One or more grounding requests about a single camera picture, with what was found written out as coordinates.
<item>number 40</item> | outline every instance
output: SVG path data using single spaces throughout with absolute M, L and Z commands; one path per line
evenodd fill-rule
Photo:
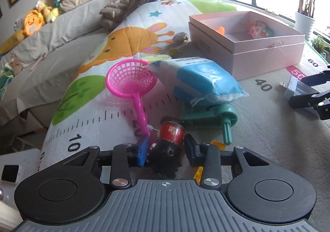
M 261 89 L 263 91 L 269 91 L 269 90 L 271 90 L 273 88 L 273 86 L 271 86 L 270 84 L 264 84 L 264 83 L 267 82 L 265 80 L 255 80 L 255 82 L 257 83 L 258 86 L 261 86 Z

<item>green plastic toy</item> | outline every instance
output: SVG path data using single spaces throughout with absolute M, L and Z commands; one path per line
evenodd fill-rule
M 232 105 L 191 107 L 185 104 L 181 119 L 185 122 L 186 128 L 222 128 L 223 143 L 230 145 L 233 142 L 230 128 L 237 123 L 237 112 Z

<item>pink plastic scoop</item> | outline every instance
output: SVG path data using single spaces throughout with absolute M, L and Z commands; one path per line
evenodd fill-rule
M 156 85 L 157 77 L 144 68 L 148 64 L 147 61 L 140 59 L 120 61 L 108 71 L 105 84 L 115 96 L 133 99 L 141 130 L 150 136 L 150 131 L 146 128 L 148 119 L 143 110 L 141 96 L 148 93 Z

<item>white flower pot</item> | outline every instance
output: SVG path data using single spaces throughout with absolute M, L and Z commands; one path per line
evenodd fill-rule
M 296 24 L 295 28 L 299 32 L 305 34 L 307 41 L 311 40 L 311 34 L 314 31 L 315 19 L 296 12 Z

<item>open box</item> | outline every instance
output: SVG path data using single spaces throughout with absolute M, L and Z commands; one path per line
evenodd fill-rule
M 251 11 L 189 18 L 191 41 L 236 80 L 295 65 L 301 60 L 305 36 L 274 18 Z M 249 27 L 256 20 L 265 23 L 273 37 L 253 39 Z M 225 29 L 224 36 L 216 31 L 220 26 Z

